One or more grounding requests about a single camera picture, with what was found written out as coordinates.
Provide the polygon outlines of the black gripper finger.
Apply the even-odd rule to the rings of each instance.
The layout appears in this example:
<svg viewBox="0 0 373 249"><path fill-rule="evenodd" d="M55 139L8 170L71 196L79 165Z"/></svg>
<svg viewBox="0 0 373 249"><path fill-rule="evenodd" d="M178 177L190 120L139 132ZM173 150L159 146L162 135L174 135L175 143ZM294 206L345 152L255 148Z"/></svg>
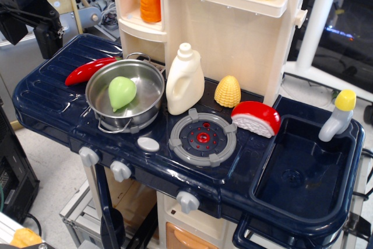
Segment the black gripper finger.
<svg viewBox="0 0 373 249"><path fill-rule="evenodd" d="M29 32L24 23L11 17L8 13L1 14L1 33L11 44L16 45Z"/></svg>
<svg viewBox="0 0 373 249"><path fill-rule="evenodd" d="M28 12L41 55L50 59L63 45L64 30L59 13L47 0L34 0Z"/></svg>

